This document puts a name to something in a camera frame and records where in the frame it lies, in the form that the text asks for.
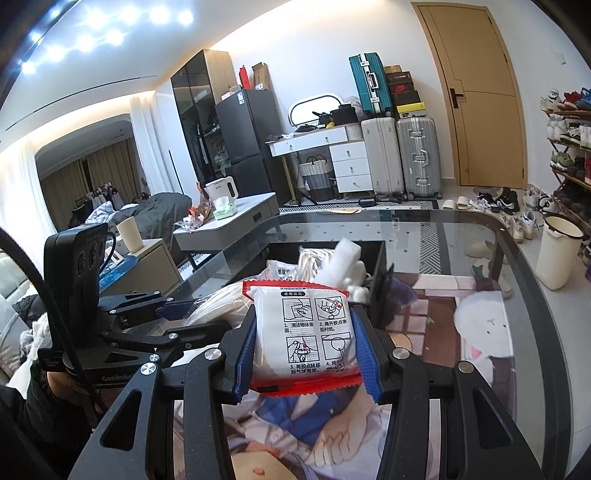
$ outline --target blue shoe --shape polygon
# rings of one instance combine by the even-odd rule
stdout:
[[[591,92],[584,88],[582,90],[583,98],[577,102],[577,108],[579,110],[590,110],[591,111]]]

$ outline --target white tabletop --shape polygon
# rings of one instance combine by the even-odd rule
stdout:
[[[191,233],[198,233],[198,232],[203,232],[206,230],[217,230],[218,228],[222,228],[222,227],[226,226],[227,224],[233,222],[238,217],[250,212],[253,208],[256,208],[261,203],[265,203],[265,202],[269,201],[274,196],[275,196],[275,193],[273,192],[273,193],[263,193],[261,195],[253,195],[252,197],[238,198],[234,202],[234,205],[236,205],[236,207],[238,208],[236,215],[232,215],[231,217],[223,218],[221,220],[215,220],[215,219],[210,220],[205,225],[202,225],[201,227],[199,227],[195,232],[187,232],[186,230],[184,230],[182,228],[177,228],[174,231],[174,234],[181,235],[181,234],[186,233],[186,234],[190,235]]]

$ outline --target beige curtain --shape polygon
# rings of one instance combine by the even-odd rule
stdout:
[[[56,229],[68,228],[76,200],[82,198],[88,187],[79,161],[52,173],[41,181],[45,203]]]
[[[141,195],[134,146],[131,143],[134,141],[133,138],[124,140],[87,157],[92,186],[97,189],[111,182],[123,203],[131,203],[134,197]]]

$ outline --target white suitcase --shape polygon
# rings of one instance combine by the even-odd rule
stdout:
[[[394,118],[374,118],[361,122],[369,172],[375,193],[404,192],[402,162]]]

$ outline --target silver screw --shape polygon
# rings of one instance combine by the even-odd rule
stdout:
[[[156,371],[156,365],[151,362],[143,364],[139,371],[142,372],[142,375],[151,375]]]
[[[205,358],[208,360],[217,360],[222,356],[222,351],[219,348],[210,348],[205,352]]]
[[[457,366],[463,374],[471,374],[474,371],[474,365],[470,362],[460,362]]]
[[[392,355],[398,360],[406,360],[410,356],[410,352],[405,348],[395,348]]]

